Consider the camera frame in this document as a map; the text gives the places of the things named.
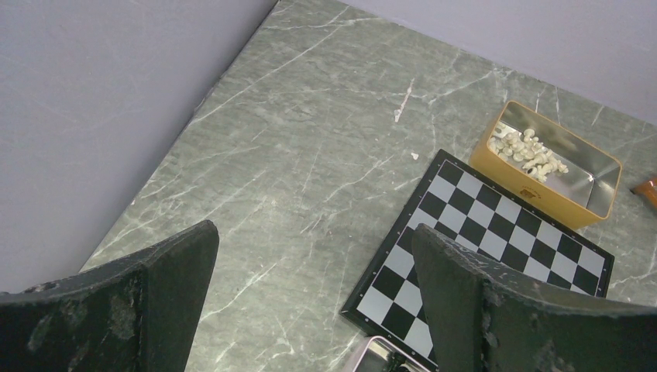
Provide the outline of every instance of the gray wall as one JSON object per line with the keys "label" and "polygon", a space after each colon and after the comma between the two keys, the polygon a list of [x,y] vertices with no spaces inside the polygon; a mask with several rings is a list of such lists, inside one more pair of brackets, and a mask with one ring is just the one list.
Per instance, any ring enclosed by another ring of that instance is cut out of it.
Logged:
{"label": "gray wall", "polygon": [[0,291],[77,273],[274,3],[0,1]]}
{"label": "gray wall", "polygon": [[343,1],[657,124],[655,0]]}

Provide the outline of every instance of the yellow box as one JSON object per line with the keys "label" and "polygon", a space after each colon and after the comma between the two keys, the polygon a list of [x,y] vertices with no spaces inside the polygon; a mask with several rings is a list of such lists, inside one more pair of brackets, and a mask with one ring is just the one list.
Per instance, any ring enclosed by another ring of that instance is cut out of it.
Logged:
{"label": "yellow box", "polygon": [[[506,128],[496,128],[498,122]],[[526,174],[523,162],[507,162],[488,148],[491,137],[526,129],[535,131],[538,141],[554,152],[568,173],[554,172],[541,183]],[[622,172],[616,158],[515,101],[507,102],[488,125],[470,156],[470,165],[571,229],[609,217]]]}

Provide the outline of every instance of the orange object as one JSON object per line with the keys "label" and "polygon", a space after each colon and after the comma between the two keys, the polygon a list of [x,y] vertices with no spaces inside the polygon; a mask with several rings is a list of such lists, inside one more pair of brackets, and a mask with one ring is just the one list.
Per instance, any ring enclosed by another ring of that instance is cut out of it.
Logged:
{"label": "orange object", "polygon": [[633,188],[632,193],[645,196],[657,208],[657,177]]}

